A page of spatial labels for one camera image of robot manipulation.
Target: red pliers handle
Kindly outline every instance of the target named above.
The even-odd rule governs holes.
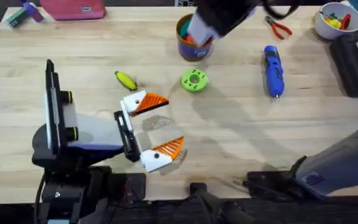
[[[281,35],[278,31],[277,28],[280,28],[282,30],[284,30],[285,32],[287,32],[289,35],[292,35],[292,31],[286,27],[285,25],[281,25],[276,23],[270,16],[266,16],[265,17],[266,22],[272,27],[274,34],[279,38],[279,39],[284,39],[283,35]]]

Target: green 3d printed ring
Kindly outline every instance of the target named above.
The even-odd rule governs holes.
[[[208,82],[208,77],[200,69],[188,70],[181,77],[181,87],[191,93],[203,91]]]

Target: pink case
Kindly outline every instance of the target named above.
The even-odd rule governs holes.
[[[55,20],[100,19],[106,14],[102,0],[40,0]]]

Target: blue screwdriver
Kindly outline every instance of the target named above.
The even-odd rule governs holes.
[[[279,98],[284,92],[283,68],[276,46],[265,47],[265,73],[268,93]]]

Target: blue cup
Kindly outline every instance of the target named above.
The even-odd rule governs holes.
[[[213,38],[210,38],[202,46],[192,44],[187,42],[185,39],[180,37],[179,30],[184,25],[184,23],[191,19],[193,15],[183,16],[177,23],[177,38],[178,38],[178,50],[179,54],[189,62],[197,62],[205,58],[208,55],[209,50],[211,50]]]

